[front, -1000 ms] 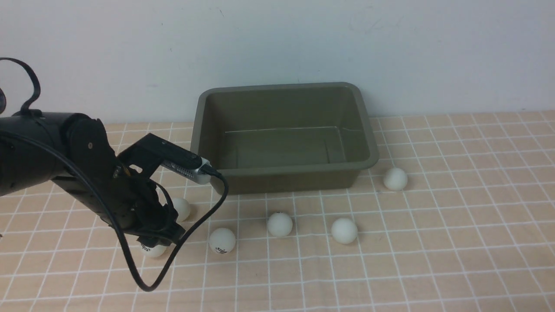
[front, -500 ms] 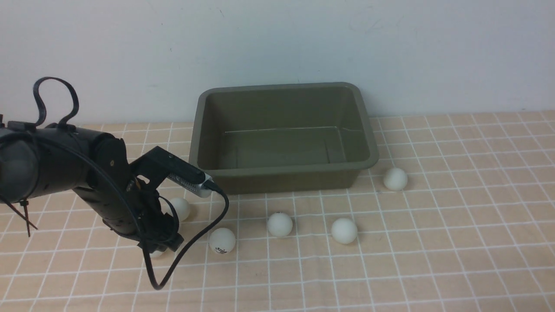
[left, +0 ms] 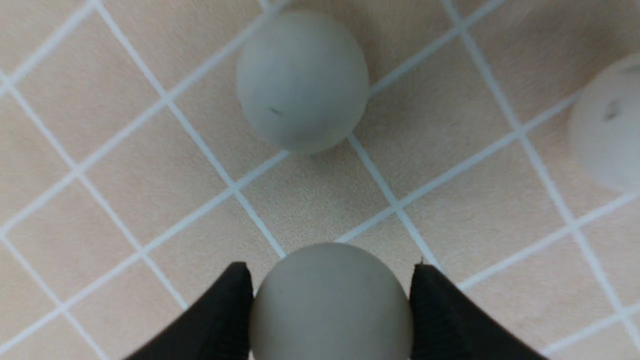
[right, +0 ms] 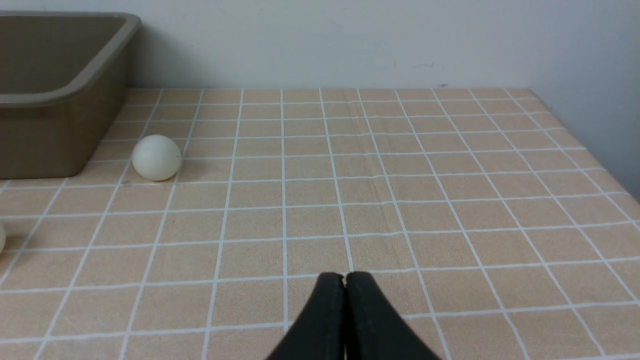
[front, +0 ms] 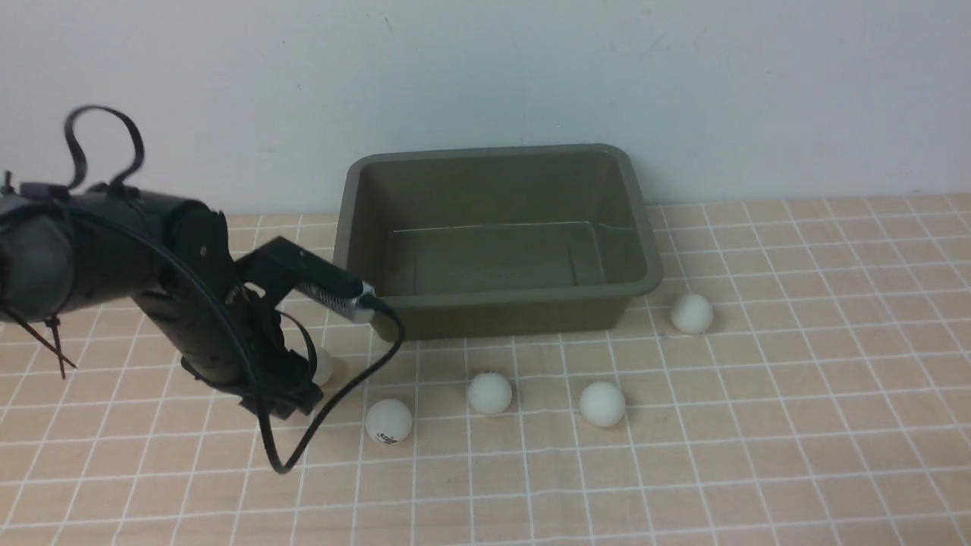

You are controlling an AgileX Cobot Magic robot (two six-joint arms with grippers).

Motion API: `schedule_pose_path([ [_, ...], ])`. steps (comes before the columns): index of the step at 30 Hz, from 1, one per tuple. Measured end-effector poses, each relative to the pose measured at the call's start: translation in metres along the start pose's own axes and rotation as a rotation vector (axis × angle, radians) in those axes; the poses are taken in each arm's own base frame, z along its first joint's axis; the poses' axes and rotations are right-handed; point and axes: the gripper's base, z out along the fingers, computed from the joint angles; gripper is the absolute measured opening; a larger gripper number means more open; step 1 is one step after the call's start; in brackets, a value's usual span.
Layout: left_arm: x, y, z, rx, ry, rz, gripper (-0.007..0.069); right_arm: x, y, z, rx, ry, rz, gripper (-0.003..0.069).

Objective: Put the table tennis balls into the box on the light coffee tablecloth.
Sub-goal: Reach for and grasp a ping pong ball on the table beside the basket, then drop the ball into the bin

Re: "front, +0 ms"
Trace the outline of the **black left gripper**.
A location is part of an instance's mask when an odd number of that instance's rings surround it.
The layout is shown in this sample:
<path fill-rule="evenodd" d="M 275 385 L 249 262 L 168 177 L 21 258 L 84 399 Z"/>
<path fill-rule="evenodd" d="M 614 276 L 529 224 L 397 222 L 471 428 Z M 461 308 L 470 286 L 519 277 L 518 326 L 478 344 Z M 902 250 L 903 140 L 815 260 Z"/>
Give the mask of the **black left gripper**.
<path fill-rule="evenodd" d="M 261 393 L 270 417 L 308 416 L 322 402 L 313 383 L 315 364 L 284 345 L 281 314 L 240 282 L 228 248 L 228 223 L 203 205 L 183 205 L 163 220 L 162 241 L 225 305 L 261 370 Z M 185 370 L 223 393 L 249 395 L 246 366 L 208 301 L 169 265 L 156 286 L 133 301 L 181 354 Z"/>

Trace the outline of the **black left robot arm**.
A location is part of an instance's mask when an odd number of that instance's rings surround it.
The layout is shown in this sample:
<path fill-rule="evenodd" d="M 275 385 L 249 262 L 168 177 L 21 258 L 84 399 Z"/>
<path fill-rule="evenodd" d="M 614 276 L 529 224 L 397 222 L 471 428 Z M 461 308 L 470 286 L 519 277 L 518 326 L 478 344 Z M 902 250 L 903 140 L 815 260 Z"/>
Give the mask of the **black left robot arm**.
<path fill-rule="evenodd" d="M 46 202 L 46 208 L 36 205 Z M 316 367 L 284 345 L 281 313 L 245 287 L 228 245 L 228 222 L 194 199 L 131 190 L 128 199 L 107 186 L 48 201 L 24 184 L 2 198 L 2 307 L 29 322 L 130 298 L 181 354 L 194 379 L 239 395 L 256 410 L 245 363 L 228 332 L 197 289 L 148 246 L 77 217 L 88 211 L 131 228 L 173 252 L 225 305 L 252 350 L 270 414 L 310 414 L 323 393 Z"/>

